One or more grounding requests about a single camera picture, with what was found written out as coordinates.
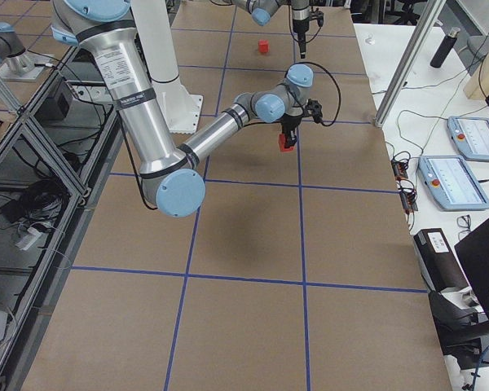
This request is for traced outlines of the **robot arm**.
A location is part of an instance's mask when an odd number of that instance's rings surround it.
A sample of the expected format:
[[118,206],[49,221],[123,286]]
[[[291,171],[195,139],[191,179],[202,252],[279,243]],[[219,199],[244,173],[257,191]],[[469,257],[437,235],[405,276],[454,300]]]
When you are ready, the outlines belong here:
[[176,145],[174,120],[194,116],[195,101],[178,78],[170,19],[162,1],[54,1],[53,35],[89,51],[139,154],[140,195],[172,217],[205,198],[198,164],[247,124],[279,122],[290,134],[304,114],[313,72],[294,64],[266,91],[238,95],[213,122]]
[[246,1],[210,1],[219,7],[235,6],[252,16],[253,21],[264,26],[268,24],[275,13],[286,6],[289,11],[290,35],[297,43],[301,59],[306,58],[306,34],[310,29],[311,5],[307,0],[278,1],[278,0],[246,0]]

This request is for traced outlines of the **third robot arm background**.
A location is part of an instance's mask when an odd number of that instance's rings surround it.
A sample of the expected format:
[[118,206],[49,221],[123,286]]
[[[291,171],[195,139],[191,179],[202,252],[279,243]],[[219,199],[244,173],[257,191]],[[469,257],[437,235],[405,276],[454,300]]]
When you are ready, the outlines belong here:
[[14,28],[0,22],[0,77],[6,81],[34,82],[42,72],[36,58],[27,52]]

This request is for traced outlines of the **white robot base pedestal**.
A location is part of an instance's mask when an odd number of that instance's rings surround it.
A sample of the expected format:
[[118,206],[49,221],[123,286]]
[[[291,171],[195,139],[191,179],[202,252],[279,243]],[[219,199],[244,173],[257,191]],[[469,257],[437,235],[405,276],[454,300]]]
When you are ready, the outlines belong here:
[[203,103],[181,82],[164,1],[134,0],[131,11],[157,101],[170,132],[193,134]]

